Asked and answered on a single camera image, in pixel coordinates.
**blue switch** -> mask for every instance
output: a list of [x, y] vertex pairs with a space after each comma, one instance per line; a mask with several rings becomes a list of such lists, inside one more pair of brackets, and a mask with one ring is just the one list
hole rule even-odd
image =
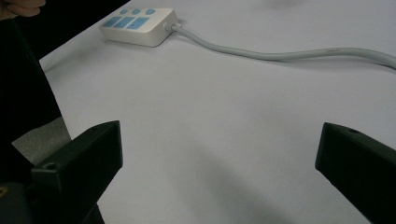
[[111, 27], [113, 26], [121, 17], [113, 17], [109, 21], [107, 21], [103, 26], [105, 27]]
[[136, 14], [138, 14], [140, 12], [140, 9], [134, 9], [133, 11], [132, 11], [132, 14], [133, 15], [136, 15]]
[[119, 23], [117, 23], [114, 27], [116, 28], [124, 28], [130, 21], [132, 21], [134, 17], [124, 17]]
[[137, 30], [139, 29], [149, 18], [139, 17], [131, 25], [127, 27], [127, 29]]
[[154, 9], [149, 9], [146, 11], [146, 15], [152, 15], [155, 12]]

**black plastic part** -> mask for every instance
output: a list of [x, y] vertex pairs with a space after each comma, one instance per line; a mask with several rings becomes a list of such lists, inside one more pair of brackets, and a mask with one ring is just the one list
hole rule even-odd
[[396, 223], [396, 151], [348, 127], [323, 125], [316, 168], [372, 223]]
[[32, 169], [35, 223], [86, 223], [121, 167], [118, 121], [82, 133]]
[[33, 224], [21, 183], [0, 183], [0, 223]]

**power cord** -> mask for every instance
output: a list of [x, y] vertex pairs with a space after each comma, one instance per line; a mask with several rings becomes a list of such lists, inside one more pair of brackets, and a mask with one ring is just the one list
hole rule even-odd
[[355, 56], [366, 59], [371, 59], [390, 66], [396, 69], [396, 57], [370, 49], [357, 49], [357, 48], [334, 48], [334, 49], [314, 49], [307, 51], [288, 52], [288, 53], [261, 53], [245, 49], [235, 49], [229, 47], [223, 47], [208, 43], [200, 37], [192, 34], [191, 32], [183, 29], [180, 24], [168, 24], [164, 25], [164, 29], [167, 32], [177, 32], [179, 35], [183, 35], [188, 39], [196, 42], [197, 44], [214, 51], [233, 54], [237, 56], [264, 60], [264, 61], [286, 61], [286, 60], [298, 60], [328, 56]]

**person's hand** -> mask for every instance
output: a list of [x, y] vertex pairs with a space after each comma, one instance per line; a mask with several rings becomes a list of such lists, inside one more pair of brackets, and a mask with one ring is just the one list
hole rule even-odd
[[0, 21], [17, 16], [33, 17], [45, 4], [46, 0], [0, 0]]

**power strip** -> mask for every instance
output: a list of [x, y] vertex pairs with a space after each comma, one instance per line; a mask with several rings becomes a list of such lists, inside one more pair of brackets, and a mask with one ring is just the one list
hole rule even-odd
[[160, 45], [173, 32], [214, 51], [264, 61], [289, 61], [328, 56], [354, 56], [370, 59], [396, 69], [396, 57], [370, 49], [332, 48], [299, 52], [263, 53], [211, 44], [181, 28], [172, 8], [121, 8], [99, 26], [108, 40], [148, 47]]
[[172, 31], [166, 31], [166, 23], [177, 24], [172, 8], [121, 8], [99, 29], [108, 40], [129, 44], [157, 47]]

